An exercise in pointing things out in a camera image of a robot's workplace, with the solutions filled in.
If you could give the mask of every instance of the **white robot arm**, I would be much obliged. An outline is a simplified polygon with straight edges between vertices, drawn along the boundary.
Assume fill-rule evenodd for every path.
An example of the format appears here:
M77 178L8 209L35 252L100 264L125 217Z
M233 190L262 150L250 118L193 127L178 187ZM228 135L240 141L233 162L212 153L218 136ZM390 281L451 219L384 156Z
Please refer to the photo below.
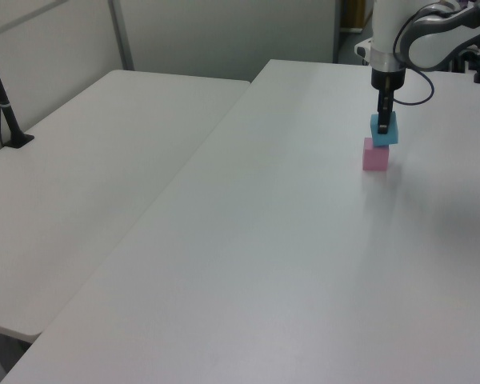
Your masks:
M386 134L406 68L441 69L480 42L480 0L465 9L455 0L375 0L373 28L374 36L355 51L372 66L372 86L379 91L378 132Z

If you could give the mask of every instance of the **white table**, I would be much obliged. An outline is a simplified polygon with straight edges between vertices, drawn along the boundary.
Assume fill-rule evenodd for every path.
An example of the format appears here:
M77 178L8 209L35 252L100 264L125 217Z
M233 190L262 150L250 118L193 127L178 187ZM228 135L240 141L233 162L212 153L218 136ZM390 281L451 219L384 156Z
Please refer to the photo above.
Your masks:
M0 332L43 332L248 85L111 72L0 150Z
M4 383L480 383L480 86L431 78L363 173L370 70L271 62Z

